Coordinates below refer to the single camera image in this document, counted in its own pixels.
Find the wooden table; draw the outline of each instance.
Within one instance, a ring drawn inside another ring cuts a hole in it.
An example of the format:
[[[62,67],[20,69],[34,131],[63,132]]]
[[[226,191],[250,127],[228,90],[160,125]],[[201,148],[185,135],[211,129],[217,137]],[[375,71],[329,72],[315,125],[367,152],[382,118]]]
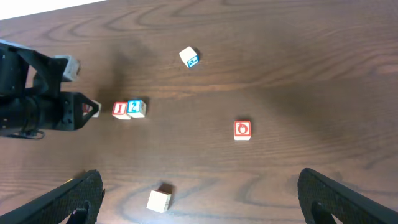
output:
[[[62,90],[103,104],[78,131],[0,139],[0,214],[90,169],[101,224],[304,223],[304,167],[398,210],[397,24],[389,0],[112,0],[0,21],[2,39],[78,58]],[[131,98],[147,117],[114,119]],[[239,118],[250,141],[233,140]],[[164,214],[146,209],[161,182]]]

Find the wooden block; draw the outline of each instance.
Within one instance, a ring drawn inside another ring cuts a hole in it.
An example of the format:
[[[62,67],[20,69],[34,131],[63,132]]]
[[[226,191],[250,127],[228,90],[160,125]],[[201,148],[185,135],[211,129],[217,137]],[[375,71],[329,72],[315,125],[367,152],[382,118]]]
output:
[[[95,100],[92,100],[92,102],[94,102],[94,103],[96,103],[96,104],[98,105],[98,112],[95,113],[95,114],[93,115],[93,118],[97,118],[97,117],[100,116],[100,112],[101,112],[101,103],[98,103],[98,102],[95,101]],[[86,115],[86,114],[88,114],[92,109],[93,109],[93,108],[92,108],[90,105],[87,105],[87,104],[83,103],[83,116]]]
[[[115,102],[112,115],[117,119],[131,119],[127,114],[127,102]]]
[[[156,212],[164,213],[169,208],[171,194],[152,190],[149,195],[147,208]]]
[[[127,114],[133,118],[145,118],[147,105],[142,100],[129,100]]]
[[[180,57],[182,62],[188,67],[192,68],[199,62],[198,54],[194,51],[193,48],[187,47],[180,52]]]
[[[235,121],[234,122],[234,139],[235,140],[249,140],[250,137],[251,137],[250,121]]]

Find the cube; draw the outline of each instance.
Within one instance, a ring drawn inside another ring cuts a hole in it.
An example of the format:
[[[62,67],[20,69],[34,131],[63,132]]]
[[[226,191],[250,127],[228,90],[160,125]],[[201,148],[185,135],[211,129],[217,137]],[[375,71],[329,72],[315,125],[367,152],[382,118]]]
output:
[[[145,118],[147,105],[142,100],[129,100],[127,114],[133,118]]]
[[[93,115],[93,118],[97,118],[100,116],[101,103],[98,103],[95,100],[92,100],[92,102],[94,102],[98,105],[98,112]],[[92,107],[90,105],[83,103],[83,116],[88,114],[91,111],[91,109],[92,109]]]
[[[188,67],[192,68],[199,62],[198,54],[191,48],[187,47],[180,52],[182,62]]]
[[[250,121],[235,121],[234,122],[234,139],[235,140],[250,140],[251,137],[251,122]]]
[[[131,119],[127,114],[127,102],[115,102],[112,115],[117,119]]]
[[[149,195],[147,208],[155,212],[164,213],[169,208],[171,196],[171,194],[159,190],[152,190]]]
[[[95,113],[95,114],[93,115],[93,118],[97,118],[97,117],[100,116],[100,112],[101,112],[101,103],[98,103],[98,102],[95,101],[95,100],[92,100],[92,102],[94,102],[94,103],[96,103],[96,104],[98,105],[98,112]]]
[[[74,59],[71,55],[56,55],[53,58],[56,59],[67,59],[68,63],[65,67],[62,78],[68,80],[70,82],[75,81],[77,79],[77,75],[80,68],[80,63],[78,60]]]

